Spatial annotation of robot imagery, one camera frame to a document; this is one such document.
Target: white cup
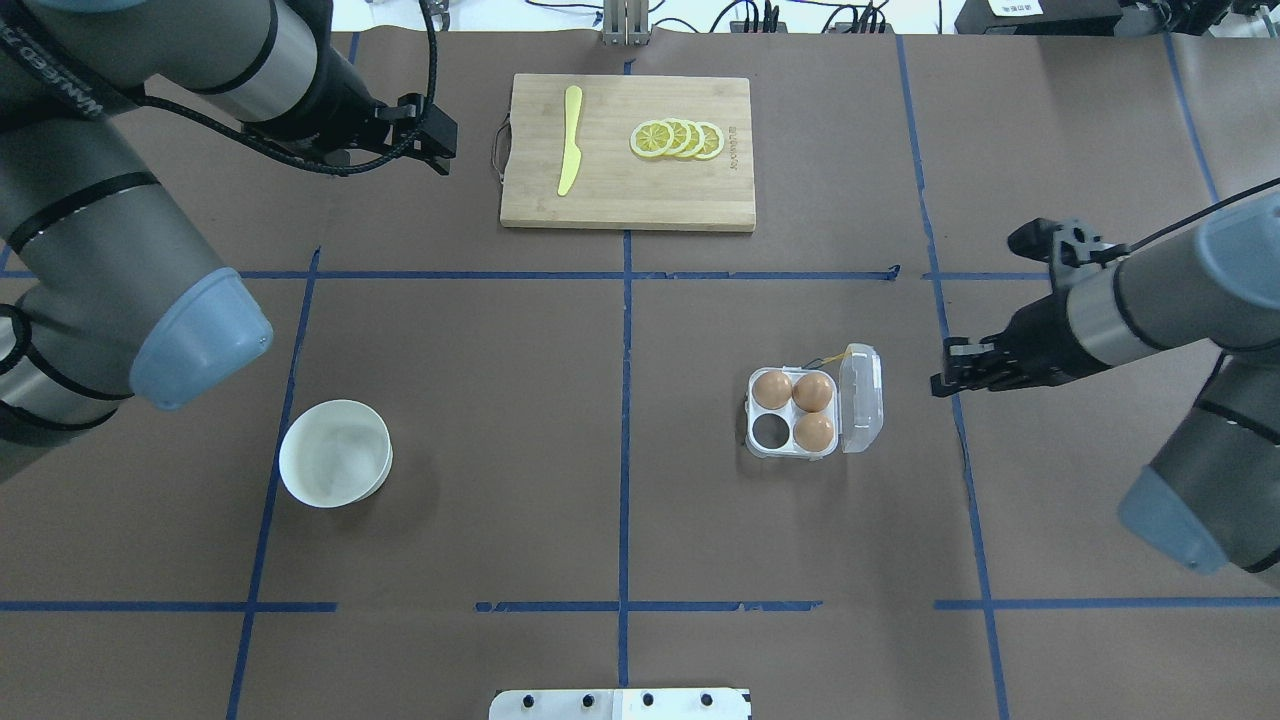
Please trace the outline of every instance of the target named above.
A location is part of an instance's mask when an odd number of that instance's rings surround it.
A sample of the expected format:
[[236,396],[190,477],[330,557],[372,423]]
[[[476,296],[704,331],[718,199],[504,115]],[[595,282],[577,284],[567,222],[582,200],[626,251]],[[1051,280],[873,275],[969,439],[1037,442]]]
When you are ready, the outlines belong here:
[[280,443],[280,480],[312,507],[365,500],[392,469],[392,436],[372,407],[321,402],[298,416]]

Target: light blue cap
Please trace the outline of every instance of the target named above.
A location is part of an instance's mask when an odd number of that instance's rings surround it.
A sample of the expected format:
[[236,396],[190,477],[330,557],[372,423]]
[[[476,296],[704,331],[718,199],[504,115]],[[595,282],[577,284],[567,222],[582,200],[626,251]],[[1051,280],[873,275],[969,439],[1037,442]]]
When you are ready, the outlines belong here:
[[1221,210],[1196,232],[1204,270],[1228,292],[1260,307],[1280,310],[1280,195]]
[[182,293],[142,343],[129,387],[177,410],[271,346],[266,322],[239,273],[221,268]]
[[1226,565],[1222,547],[1149,465],[1142,469],[1120,501],[1120,521],[1133,534],[1201,575]]
[[147,0],[36,0],[37,5],[65,10],[68,13],[111,13],[134,5],[141,5]]

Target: green plastic knife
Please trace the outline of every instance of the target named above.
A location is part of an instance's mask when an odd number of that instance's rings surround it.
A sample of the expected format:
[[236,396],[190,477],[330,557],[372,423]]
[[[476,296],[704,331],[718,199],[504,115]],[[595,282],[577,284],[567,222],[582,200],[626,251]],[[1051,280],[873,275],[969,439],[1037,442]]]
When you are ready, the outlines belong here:
[[582,88],[571,85],[564,88],[564,159],[561,161],[561,184],[556,191],[561,197],[568,195],[577,179],[577,168],[582,164],[582,151],[577,149],[577,115],[582,111]]

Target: cutting board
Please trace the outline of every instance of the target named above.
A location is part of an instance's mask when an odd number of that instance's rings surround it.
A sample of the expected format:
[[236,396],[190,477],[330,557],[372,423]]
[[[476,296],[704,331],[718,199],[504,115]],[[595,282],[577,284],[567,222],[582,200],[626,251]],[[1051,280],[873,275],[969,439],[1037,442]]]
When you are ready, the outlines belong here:
[[[582,88],[582,163],[556,193],[564,152],[564,88]],[[710,160],[637,158],[631,131],[645,120],[710,122],[724,150]],[[746,78],[517,74],[502,224],[750,232],[755,229],[751,86]]]

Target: brown tabletop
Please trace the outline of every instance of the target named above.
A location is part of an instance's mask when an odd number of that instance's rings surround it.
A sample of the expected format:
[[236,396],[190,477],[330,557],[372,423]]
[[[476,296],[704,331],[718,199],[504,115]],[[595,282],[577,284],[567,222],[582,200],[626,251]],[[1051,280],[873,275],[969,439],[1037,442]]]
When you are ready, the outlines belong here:
[[[955,402],[928,378],[945,334],[1047,292],[1005,249],[1021,223],[1132,242],[1280,174],[1277,54],[445,33],[448,178],[307,176],[120,118],[275,346],[0,486],[0,717],[484,719],[503,689],[625,685],[750,688],[773,719],[1272,716],[1280,598],[1115,519],[1215,348]],[[367,32],[356,63],[394,100],[425,42]],[[502,228],[517,72],[750,78],[758,229]],[[6,259],[12,301],[33,281]],[[884,363],[872,448],[751,456],[748,375],[854,341]],[[335,397],[381,413],[396,460],[321,511],[273,460]]]

